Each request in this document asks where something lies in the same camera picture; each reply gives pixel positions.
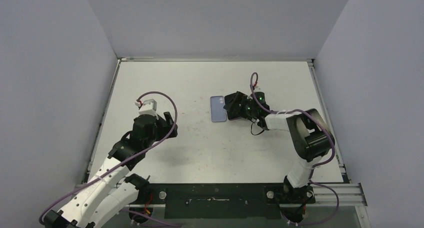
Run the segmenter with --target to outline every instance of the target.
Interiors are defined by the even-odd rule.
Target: cable
[[[146,204],[144,204],[144,213],[147,213],[148,215],[150,215],[150,211],[147,209],[147,206],[149,206],[150,203],[152,203],[152,200],[153,200],[153,193],[150,193],[150,199],[148,200]]]
[[[148,216],[148,215],[146,215],[146,214],[143,214],[143,213],[140,213],[140,212],[137,212],[137,211],[133,211],[133,210],[130,210],[130,209],[121,209],[120,210],[121,212],[128,212],[128,213],[131,213],[131,214],[135,214],[135,215],[139,215],[139,216],[141,216],[141,217],[144,217],[144,218],[146,218],[146,219],[148,219],[148,220],[151,220],[151,221],[154,221],[154,222],[157,222],[157,223],[160,223],[160,224],[162,224],[162,225],[160,225],[160,226],[157,226],[157,225],[147,225],[147,224],[145,224],[145,225],[143,225],[143,224],[140,224],[140,226],[148,226],[148,227],[182,227],[182,225],[180,225],[180,224],[172,224],[172,223],[168,223],[168,222],[165,222],[165,221],[162,221],[162,220],[159,220],[159,219],[155,219],[155,218],[153,218],[153,217],[151,217],[151,216]]]
[[[255,76],[256,75],[256,80],[255,80],[255,84],[253,84],[253,76]],[[256,97],[256,95],[255,95],[255,92],[254,92],[254,89],[255,89],[255,86],[256,86],[256,84],[258,83],[258,79],[259,79],[259,76],[258,76],[258,73],[257,72],[253,72],[252,73],[252,75],[250,76],[250,91],[251,91],[251,93],[252,93],[252,97],[253,97],[253,99],[255,100],[255,102],[259,105],[259,107],[260,108],[262,108],[264,111],[266,111],[266,112],[268,112],[268,113],[271,113],[271,114],[278,114],[279,112],[278,111],[274,111],[274,110],[269,110],[269,109],[267,109],[267,108],[265,108],[260,102],[259,102],[259,100],[258,100],[258,98]],[[324,126],[323,125],[321,125],[315,118],[313,118],[309,113],[307,113],[306,111],[304,111],[304,110],[301,110],[301,109],[294,109],[294,110],[291,110],[291,111],[287,111],[286,112],[286,114],[293,114],[293,113],[295,113],[295,112],[300,112],[300,113],[302,113],[302,114],[304,114],[305,116],[307,116],[311,121],[313,121],[320,129],[321,129],[321,131],[325,134],[325,136],[327,137],[327,139],[328,139],[328,142],[330,143],[330,147],[331,147],[331,156],[330,156],[330,158],[329,159],[327,159],[326,161],[323,161],[323,162],[320,162],[320,163],[316,163],[316,164],[314,164],[313,166],[312,166],[312,170],[310,171],[310,175],[309,175],[309,182],[311,183],[311,184],[313,184],[313,185],[316,185],[316,186],[319,186],[319,187],[324,187],[324,188],[327,188],[327,189],[329,189],[330,191],[332,191],[333,193],[334,193],[334,195],[335,195],[335,198],[336,198],[336,200],[337,200],[337,204],[336,204],[336,206],[335,206],[335,211],[333,212],[333,214],[331,214],[329,217],[327,217],[327,218],[325,218],[325,219],[323,219],[323,220],[321,220],[321,221],[318,221],[318,222],[311,222],[311,223],[302,223],[301,225],[302,226],[310,226],[310,225],[318,225],[318,224],[322,224],[322,223],[325,223],[325,222],[327,222],[328,220],[330,220],[331,218],[333,218],[336,214],[337,214],[337,212],[339,211],[339,205],[340,205],[340,201],[339,201],[339,196],[337,195],[337,193],[336,193],[336,191],[334,190],[334,189],[332,189],[331,187],[329,187],[329,186],[326,186],[326,185],[324,185],[324,184],[320,184],[320,183],[316,183],[316,182],[313,182],[312,180],[311,180],[311,178],[312,178],[312,175],[314,174],[314,169],[313,168],[315,168],[315,167],[317,167],[317,166],[322,166],[322,165],[325,165],[325,164],[327,164],[327,163],[329,163],[329,162],[331,162],[333,159],[334,159],[334,157],[336,156],[336,148],[335,148],[335,145],[334,145],[334,143],[333,143],[333,140],[331,139],[331,136],[330,136],[330,134],[328,133],[328,131],[324,128]]]
[[[96,178],[96,179],[94,179],[93,181],[91,181],[91,182],[88,182],[88,183],[86,183],[86,184],[84,184],[84,185],[82,185],[82,186],[80,186],[80,187],[78,187],[77,189],[75,189],[75,190],[73,190],[73,191],[71,191],[71,192],[69,192],[69,193],[67,193],[67,194],[65,194],[64,196],[62,196],[62,197],[60,197],[59,199],[57,199],[56,201],[54,201],[51,205],[49,205],[42,213],[41,213],[41,215],[40,215],[40,217],[38,218],[38,222],[41,224],[41,225],[44,225],[45,223],[44,223],[44,215],[50,210],[50,209],[52,209],[55,205],[57,205],[59,202],[61,202],[61,201],[63,201],[64,199],[66,199],[66,198],[68,198],[68,197],[70,197],[70,196],[72,196],[73,194],[75,194],[75,193],[77,193],[77,192],[80,192],[81,190],[83,190],[83,189],[85,189],[85,188],[87,188],[87,187],[89,187],[89,186],[91,186],[92,184],[94,184],[94,183],[96,183],[96,182],[98,182],[98,181],[100,181],[100,179],[101,178],[104,178],[105,176],[107,176],[107,175],[109,175],[110,173],[112,173],[114,170],[116,170],[116,169],[118,169],[119,167],[121,167],[121,166],[123,166],[123,165],[125,165],[127,162],[129,162],[129,161],[131,161],[132,159],[134,159],[134,158],[136,158],[136,157],[139,157],[139,156],[141,156],[141,155],[143,155],[143,154],[145,154],[146,152],[148,152],[148,151],[150,151],[151,149],[153,149],[153,148],[155,148],[155,147],[157,147],[160,143],[162,143],[164,140],[166,140],[170,135],[171,135],[171,133],[174,131],[174,129],[175,129],[175,126],[176,126],[176,124],[177,124],[177,117],[178,117],[178,112],[177,112],[177,106],[175,105],[175,103],[174,103],[174,101],[171,99],[171,97],[169,97],[167,94],[165,94],[165,93],[162,93],[162,92],[160,92],[160,91],[149,91],[149,92],[146,92],[146,93],[144,93],[144,94],[142,94],[142,95],[140,95],[140,97],[138,97],[138,99],[136,100],[137,102],[140,102],[140,99],[141,98],[143,98],[143,97],[145,97],[145,96],[147,96],[147,95],[150,95],[150,94],[159,94],[159,95],[162,95],[162,96],[164,96],[164,97],[166,97],[170,102],[171,102],[171,104],[172,104],[172,106],[173,106],[173,109],[174,109],[174,111],[175,111],[175,119],[174,119],[174,122],[173,122],[173,124],[172,124],[172,127],[171,127],[171,129],[169,130],[169,132],[161,139],[161,140],[159,140],[158,142],[156,142],[155,144],[153,144],[152,146],[150,146],[149,148],[147,148],[147,149],[144,149],[144,150],[142,150],[142,151],[140,151],[140,152],[138,152],[138,153],[136,153],[135,155],[133,155],[133,156],[131,156],[131,157],[128,157],[127,159],[125,159],[124,161],[122,161],[121,163],[119,163],[119,164],[117,164],[117,165],[115,165],[112,169],[110,169],[109,171],[107,171],[106,173],[104,173],[104,174],[102,174],[99,178]]]
[[[262,131],[261,132],[259,132],[259,133],[257,133],[257,134],[253,134],[253,131],[252,131],[252,128],[253,128],[253,124],[254,124],[254,122],[252,122],[252,124],[250,125],[250,133],[253,135],[253,136],[259,136],[260,134],[262,134],[262,133],[264,133],[264,129],[262,129]]]

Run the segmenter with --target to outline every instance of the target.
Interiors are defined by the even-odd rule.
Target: gray wall
[[[348,0],[88,0],[119,57],[315,58]]]
[[[0,0],[0,227],[81,181],[116,63],[87,0]]]
[[[316,72],[374,228],[424,227],[424,0],[349,0]]]

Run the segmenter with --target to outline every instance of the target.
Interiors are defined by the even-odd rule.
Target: smartphone
[[[224,96],[210,97],[210,119],[212,122],[226,122],[227,112],[224,109]]]

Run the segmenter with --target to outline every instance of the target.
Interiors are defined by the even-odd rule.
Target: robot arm
[[[306,111],[318,121],[327,132],[329,129],[316,109]],[[330,141],[311,119],[304,114],[269,114],[265,117],[268,130],[282,130],[290,132],[297,160],[294,162],[287,180],[292,188],[301,188],[308,185],[311,172],[315,164],[328,154]],[[334,137],[329,132],[332,142]]]
[[[263,92],[254,93],[258,102],[269,110]],[[317,124],[304,114],[271,114],[263,110],[252,95],[248,96],[240,91],[225,96],[224,109],[227,111],[229,120],[244,118],[268,130],[281,130],[290,132],[294,149],[297,153],[297,161],[288,175],[285,183],[291,189],[302,188],[309,184],[310,175],[315,164],[318,164],[323,156],[331,149],[330,141]],[[330,134],[332,141],[334,137],[330,133],[324,120],[316,109],[306,111],[315,121],[319,122]]]
[[[165,112],[164,118],[160,117],[156,113],[155,100],[146,100],[138,106],[139,116],[134,119],[132,130],[113,145],[108,157],[90,179],[90,181],[97,178],[100,180],[81,190],[60,208],[59,212],[50,210],[44,218],[46,228],[100,228],[117,211],[148,191],[149,182],[132,174],[124,180],[119,189],[109,194],[115,184],[144,159],[145,154],[130,160],[102,178],[102,175],[113,167],[163,139],[172,128],[174,121],[171,114]],[[168,138],[177,136],[177,128],[175,125]]]

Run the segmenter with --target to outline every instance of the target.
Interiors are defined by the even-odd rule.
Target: black cable
[[[254,124],[254,122],[252,122],[252,124],[250,125],[250,133],[252,134],[252,136],[259,136],[260,134],[262,134],[262,133],[264,133],[264,129],[262,129],[262,131],[261,132],[259,132],[259,133],[257,133],[257,134],[253,134],[253,131],[252,131],[252,129],[253,129],[253,124]]]

